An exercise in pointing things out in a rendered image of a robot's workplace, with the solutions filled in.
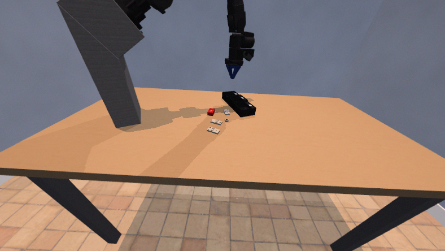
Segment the beige domino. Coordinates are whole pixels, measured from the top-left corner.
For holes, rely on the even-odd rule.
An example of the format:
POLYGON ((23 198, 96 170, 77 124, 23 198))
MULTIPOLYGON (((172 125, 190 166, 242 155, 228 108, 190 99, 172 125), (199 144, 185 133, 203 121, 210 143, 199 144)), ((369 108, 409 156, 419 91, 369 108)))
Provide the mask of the beige domino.
POLYGON ((222 121, 220 121, 220 120, 216 120, 216 119, 212 119, 212 120, 210 121, 210 123, 217 124, 217 125, 221 125, 221 124, 222 124, 222 121))
POLYGON ((209 127, 209 128, 207 129, 207 131, 208 131, 208 132, 212 132, 212 133, 215 133, 215 134, 218 134, 218 133, 220 132, 220 130, 219 130, 219 129, 216 129, 216 128, 212 128, 212 127, 209 127))

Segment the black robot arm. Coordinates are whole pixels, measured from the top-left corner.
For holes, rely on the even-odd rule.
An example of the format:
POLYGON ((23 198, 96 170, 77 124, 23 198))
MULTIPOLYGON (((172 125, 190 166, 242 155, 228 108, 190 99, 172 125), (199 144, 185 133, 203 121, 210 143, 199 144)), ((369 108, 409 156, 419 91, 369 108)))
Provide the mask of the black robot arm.
MULTIPOLYGON (((150 6, 152 6, 154 9, 164 14, 165 9, 169 8, 173 2, 173 0, 114 0, 114 1, 119 5, 119 7, 125 12, 128 18, 135 24, 135 26, 139 30, 142 29, 140 22, 146 18, 144 14, 151 8, 150 6)), ((227 10, 228 10, 227 19, 228 19, 229 33, 233 33, 232 35, 230 35, 229 47, 252 48, 255 43, 254 33, 244 32, 244 28, 246 25, 246 12, 244 11, 243 0, 227 0, 227 10)), ((243 58, 245 58, 247 61, 250 61, 254 56, 254 50, 255 49, 251 50, 237 49, 237 60, 243 60, 243 58)))

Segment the black three-compartment bin rack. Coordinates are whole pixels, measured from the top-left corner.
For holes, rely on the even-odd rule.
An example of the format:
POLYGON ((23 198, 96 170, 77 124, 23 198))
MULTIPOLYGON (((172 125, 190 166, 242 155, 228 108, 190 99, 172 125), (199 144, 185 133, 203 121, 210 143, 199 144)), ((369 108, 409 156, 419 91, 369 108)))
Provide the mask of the black three-compartment bin rack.
POLYGON ((240 116, 255 115, 256 107, 235 91, 222 92, 222 99, 240 116))

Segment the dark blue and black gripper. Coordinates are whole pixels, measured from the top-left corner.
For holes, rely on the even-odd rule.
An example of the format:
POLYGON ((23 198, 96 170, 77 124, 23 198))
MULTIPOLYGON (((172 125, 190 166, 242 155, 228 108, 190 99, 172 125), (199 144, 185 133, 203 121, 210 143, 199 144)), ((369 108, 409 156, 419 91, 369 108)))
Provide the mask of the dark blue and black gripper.
POLYGON ((237 60, 237 49, 241 48, 229 48, 229 58, 225 58, 225 64, 231 79, 235 78, 237 72, 243 66, 243 60, 237 60), (232 68, 234 69, 233 73, 232 68))

